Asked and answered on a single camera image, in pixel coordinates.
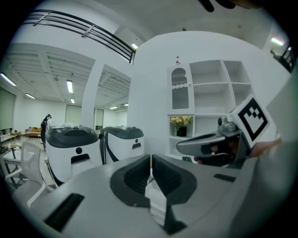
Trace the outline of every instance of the white chair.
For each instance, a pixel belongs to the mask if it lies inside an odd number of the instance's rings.
[[[31,208],[34,201],[49,193],[41,177],[40,153],[41,149],[37,145],[24,141],[21,152],[21,169],[5,176],[7,180],[22,173],[29,179],[12,194],[15,203],[23,207]]]

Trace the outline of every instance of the fluorescent light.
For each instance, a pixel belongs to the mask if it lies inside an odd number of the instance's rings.
[[[282,41],[280,41],[280,40],[278,40],[278,39],[276,39],[274,37],[271,39],[271,41],[273,41],[274,43],[276,43],[276,44],[278,44],[280,46],[283,46],[284,45],[284,43]]]
[[[28,97],[31,97],[32,99],[35,99],[35,97],[31,96],[29,93],[26,93],[26,95],[27,95]]]
[[[67,83],[68,91],[69,91],[70,93],[74,93],[74,91],[73,91],[73,82],[70,81],[70,80],[67,80],[66,83]]]
[[[134,49],[137,49],[138,47],[136,46],[136,44],[134,43],[134,44],[132,44],[131,45]]]
[[[14,82],[12,82],[5,74],[0,73],[1,77],[4,78],[8,83],[10,83],[12,86],[17,86]]]

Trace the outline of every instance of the decorative item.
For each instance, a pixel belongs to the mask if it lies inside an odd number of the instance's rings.
[[[174,123],[174,127],[177,129],[177,136],[185,137],[187,134],[187,125],[192,123],[193,118],[191,116],[171,117],[170,122]]]

